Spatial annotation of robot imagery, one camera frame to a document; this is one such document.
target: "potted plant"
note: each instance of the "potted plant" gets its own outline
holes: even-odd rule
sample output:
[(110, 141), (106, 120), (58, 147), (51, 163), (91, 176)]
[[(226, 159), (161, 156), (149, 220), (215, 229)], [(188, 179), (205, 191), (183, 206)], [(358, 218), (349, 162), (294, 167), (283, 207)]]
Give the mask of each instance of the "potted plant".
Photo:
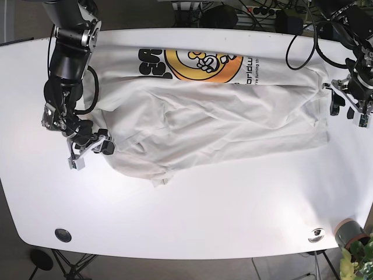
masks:
[(336, 228), (335, 238), (342, 248), (341, 280), (373, 279), (373, 237), (356, 221), (346, 219)]

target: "green leaf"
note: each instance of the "green leaf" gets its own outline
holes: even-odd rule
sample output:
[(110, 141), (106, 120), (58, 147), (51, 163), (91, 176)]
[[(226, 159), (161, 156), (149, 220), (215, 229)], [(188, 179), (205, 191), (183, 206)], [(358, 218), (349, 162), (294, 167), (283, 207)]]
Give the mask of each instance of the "green leaf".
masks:
[(350, 251), (352, 255), (357, 256), (364, 251), (364, 245), (360, 241), (353, 241), (350, 246)]
[(354, 275), (354, 266), (351, 261), (342, 258), (340, 260), (340, 276), (348, 277)]
[(365, 245), (364, 253), (367, 258), (373, 258), (373, 243), (368, 243), (367, 245)]
[(342, 248), (342, 256), (347, 261), (351, 261), (351, 253), (348, 250), (346, 250), (345, 248)]
[(366, 262), (363, 266), (362, 269), (360, 269), (360, 272), (363, 274), (363, 275), (370, 275), (370, 274), (373, 274), (373, 262), (372, 261), (369, 261), (369, 262)]

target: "black device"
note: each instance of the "black device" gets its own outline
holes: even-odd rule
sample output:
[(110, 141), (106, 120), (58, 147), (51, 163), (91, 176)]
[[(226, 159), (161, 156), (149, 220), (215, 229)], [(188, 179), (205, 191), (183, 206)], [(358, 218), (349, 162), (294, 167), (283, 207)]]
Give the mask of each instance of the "black device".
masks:
[[(93, 109), (98, 98), (98, 78), (95, 71), (89, 67), (89, 61), (96, 46), (101, 22), (94, 16), (93, 6), (82, 6), (77, 0), (25, 1), (43, 2), (55, 25), (51, 37), (56, 37), (56, 46), (48, 65), (49, 78), (44, 87), (46, 104), (42, 124), (48, 130), (62, 132), (71, 150), (70, 167), (80, 169), (84, 167), (82, 160), (86, 152), (106, 155), (114, 152), (114, 144), (106, 129), (93, 133), (93, 123), (79, 118), (79, 115), (87, 114)], [(326, 18), (317, 24), (316, 32), (319, 32), (324, 24), (332, 24), (339, 41), (352, 50), (356, 57), (356, 60), (346, 58), (346, 64), (339, 65), (327, 59), (315, 44), (318, 54), (326, 62), (350, 72), (346, 79), (333, 80), (331, 85), (325, 85), (333, 90), (334, 103), (330, 107), (331, 113), (338, 114), (339, 106), (344, 106), (344, 102), (338, 98), (338, 92), (351, 104), (349, 118), (353, 118), (359, 126), (366, 127), (373, 110), (373, 19), (361, 10), (354, 0), (313, 2)], [(284, 18), (286, 22), (290, 15), (285, 12)], [(237, 22), (237, 15), (231, 6), (222, 5), (204, 12), (201, 22), (206, 27), (231, 28)], [(287, 32), (291, 32), (288, 22), (286, 26)], [(89, 109), (78, 111), (75, 107), (82, 97), (82, 78), (86, 71), (90, 71), (94, 76), (95, 97)], [(73, 148), (78, 148), (80, 154), (76, 155)]]
[(202, 13), (200, 23), (206, 28), (231, 29), (238, 22), (237, 14), (230, 5), (219, 5)]
[(277, 33), (297, 35), (303, 28), (303, 19), (300, 14), (291, 9), (282, 9), (277, 12), (275, 30)]

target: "printed graphic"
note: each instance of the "printed graphic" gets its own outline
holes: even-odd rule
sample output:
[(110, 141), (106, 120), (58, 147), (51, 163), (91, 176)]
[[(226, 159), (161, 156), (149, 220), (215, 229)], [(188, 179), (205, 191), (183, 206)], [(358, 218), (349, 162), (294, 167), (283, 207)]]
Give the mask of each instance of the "printed graphic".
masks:
[(196, 51), (165, 50), (164, 58), (180, 80), (227, 83), (241, 68), (243, 57)]
[(171, 73), (166, 72), (166, 65), (160, 61), (158, 55), (162, 54), (162, 50), (151, 50), (141, 48), (139, 50), (139, 59), (142, 61), (139, 71), (142, 75), (153, 74), (156, 77), (172, 79)]

